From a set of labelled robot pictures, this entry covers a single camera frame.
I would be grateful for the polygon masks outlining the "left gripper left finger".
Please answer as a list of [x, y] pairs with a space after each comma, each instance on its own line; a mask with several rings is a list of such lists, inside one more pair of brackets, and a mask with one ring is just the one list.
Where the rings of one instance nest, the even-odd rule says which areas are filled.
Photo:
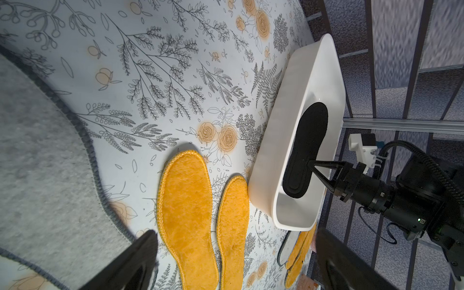
[[83, 285], [83, 290], [146, 290], [158, 269], [158, 235], [149, 230]]

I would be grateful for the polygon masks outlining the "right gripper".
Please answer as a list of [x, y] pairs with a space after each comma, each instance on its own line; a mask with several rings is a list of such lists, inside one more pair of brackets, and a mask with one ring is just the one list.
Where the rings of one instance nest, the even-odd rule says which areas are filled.
[[365, 175], [366, 165], [354, 166], [346, 161], [310, 161], [309, 170], [340, 200], [349, 199], [363, 206], [369, 213], [384, 213], [395, 197], [392, 186]]

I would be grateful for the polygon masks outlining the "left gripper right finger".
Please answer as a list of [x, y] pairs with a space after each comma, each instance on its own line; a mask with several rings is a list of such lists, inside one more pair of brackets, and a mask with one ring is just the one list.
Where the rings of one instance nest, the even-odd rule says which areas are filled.
[[394, 290], [396, 287], [325, 228], [315, 240], [317, 262], [326, 290]]

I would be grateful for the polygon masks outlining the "black insole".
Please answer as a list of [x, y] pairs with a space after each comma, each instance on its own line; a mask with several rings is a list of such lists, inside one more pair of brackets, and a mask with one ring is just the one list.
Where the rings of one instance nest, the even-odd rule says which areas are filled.
[[307, 192], [312, 175], [308, 163], [317, 159], [327, 124], [328, 110], [321, 102], [313, 103], [299, 119], [282, 181], [284, 192], [291, 198], [299, 199]]

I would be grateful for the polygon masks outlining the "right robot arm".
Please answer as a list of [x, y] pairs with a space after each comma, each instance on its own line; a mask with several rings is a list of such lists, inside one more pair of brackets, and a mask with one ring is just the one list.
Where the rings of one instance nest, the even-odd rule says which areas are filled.
[[363, 163], [310, 161], [308, 167], [342, 201], [384, 216], [407, 240], [428, 234], [441, 247], [455, 282], [464, 280], [464, 193], [455, 182], [456, 167], [415, 151], [394, 185], [365, 175]]

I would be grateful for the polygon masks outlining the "white plastic storage box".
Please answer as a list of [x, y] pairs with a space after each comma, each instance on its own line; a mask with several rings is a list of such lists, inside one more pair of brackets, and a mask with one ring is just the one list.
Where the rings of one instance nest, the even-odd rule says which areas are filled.
[[346, 90], [333, 37], [291, 56], [248, 184], [251, 203], [277, 228], [310, 230], [326, 188], [309, 165], [333, 161]]

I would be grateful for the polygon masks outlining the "orange insole far right outer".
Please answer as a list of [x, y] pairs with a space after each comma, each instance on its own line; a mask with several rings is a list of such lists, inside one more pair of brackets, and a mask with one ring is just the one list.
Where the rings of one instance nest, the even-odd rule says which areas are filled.
[[297, 281], [301, 274], [306, 274], [309, 261], [311, 259], [312, 250], [308, 250], [306, 253], [301, 252], [293, 261], [291, 266], [287, 270], [285, 278], [285, 288], [291, 289], [297, 284]]

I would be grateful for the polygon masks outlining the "orange insole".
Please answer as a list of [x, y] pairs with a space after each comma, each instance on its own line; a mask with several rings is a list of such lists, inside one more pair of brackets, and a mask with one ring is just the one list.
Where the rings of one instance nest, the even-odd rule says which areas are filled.
[[224, 189], [217, 214], [216, 237], [221, 254], [222, 290], [242, 288], [249, 212], [247, 181], [242, 175], [235, 175]]
[[301, 255], [303, 252], [303, 245], [305, 241], [308, 241], [309, 244], [312, 243], [313, 236], [315, 234], [315, 231], [317, 229], [317, 224], [313, 226], [309, 231], [307, 232], [299, 232], [298, 233], [298, 238], [297, 241], [291, 251], [291, 254], [285, 263], [286, 269], [290, 269], [297, 261], [297, 258]]
[[157, 227], [184, 290], [214, 290], [219, 283], [211, 241], [212, 199], [203, 157], [195, 150], [175, 155], [159, 184]]
[[291, 289], [297, 284], [297, 281], [301, 274], [306, 274], [309, 261], [311, 259], [312, 250], [308, 250], [306, 253], [301, 252], [293, 261], [291, 266], [287, 270], [285, 278], [285, 288]]

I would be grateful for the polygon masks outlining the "orange insole far right inner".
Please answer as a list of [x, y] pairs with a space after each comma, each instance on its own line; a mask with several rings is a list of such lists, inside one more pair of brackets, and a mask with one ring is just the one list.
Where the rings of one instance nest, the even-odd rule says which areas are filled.
[[305, 241], [308, 241], [309, 244], [312, 243], [313, 236], [315, 234], [315, 231], [317, 229], [317, 224], [313, 226], [309, 231], [307, 232], [299, 232], [298, 233], [298, 238], [297, 241], [291, 251], [291, 254], [285, 263], [286, 269], [290, 269], [297, 261], [297, 258], [301, 255], [303, 252], [303, 245]]

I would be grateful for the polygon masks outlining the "grey felt insole right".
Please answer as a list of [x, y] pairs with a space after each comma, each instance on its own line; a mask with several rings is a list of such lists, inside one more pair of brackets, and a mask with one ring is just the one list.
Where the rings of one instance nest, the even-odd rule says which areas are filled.
[[277, 264], [282, 267], [290, 258], [290, 254], [297, 242], [298, 232], [287, 232], [277, 255]]

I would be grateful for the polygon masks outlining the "grey felt insole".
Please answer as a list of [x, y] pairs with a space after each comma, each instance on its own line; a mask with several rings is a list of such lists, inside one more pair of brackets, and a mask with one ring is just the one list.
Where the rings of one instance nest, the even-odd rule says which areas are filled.
[[105, 196], [83, 123], [1, 49], [1, 288], [82, 290], [136, 238]]
[[277, 255], [277, 264], [282, 267], [290, 258], [290, 254], [297, 242], [298, 232], [287, 232]]

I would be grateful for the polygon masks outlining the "orange insole centre left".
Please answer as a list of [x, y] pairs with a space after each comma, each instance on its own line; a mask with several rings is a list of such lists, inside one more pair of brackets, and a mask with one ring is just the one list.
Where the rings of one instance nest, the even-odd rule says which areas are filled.
[[159, 184], [157, 227], [184, 290], [214, 290], [219, 283], [211, 241], [212, 199], [203, 157], [195, 150], [175, 155]]

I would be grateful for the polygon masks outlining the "grey felt insole left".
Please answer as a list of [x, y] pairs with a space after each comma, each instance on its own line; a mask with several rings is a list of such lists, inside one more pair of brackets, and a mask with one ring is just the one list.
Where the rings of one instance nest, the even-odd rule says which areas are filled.
[[1, 49], [1, 288], [82, 290], [136, 238], [105, 196], [83, 123]]

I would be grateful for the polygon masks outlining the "orange insole centre right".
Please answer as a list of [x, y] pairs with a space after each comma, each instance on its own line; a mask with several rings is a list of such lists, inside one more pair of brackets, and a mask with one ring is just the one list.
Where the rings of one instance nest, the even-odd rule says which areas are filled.
[[222, 290], [242, 288], [249, 212], [247, 181], [242, 175], [235, 175], [224, 189], [217, 214], [216, 237], [221, 254]]

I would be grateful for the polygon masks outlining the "floral table cloth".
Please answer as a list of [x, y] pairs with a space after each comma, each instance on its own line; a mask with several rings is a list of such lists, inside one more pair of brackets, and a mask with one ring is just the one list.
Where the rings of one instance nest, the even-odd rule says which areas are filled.
[[177, 152], [202, 155], [213, 216], [250, 177], [291, 54], [313, 42], [306, 17], [301, 1], [2, 1], [1, 46], [83, 123], [139, 237]]

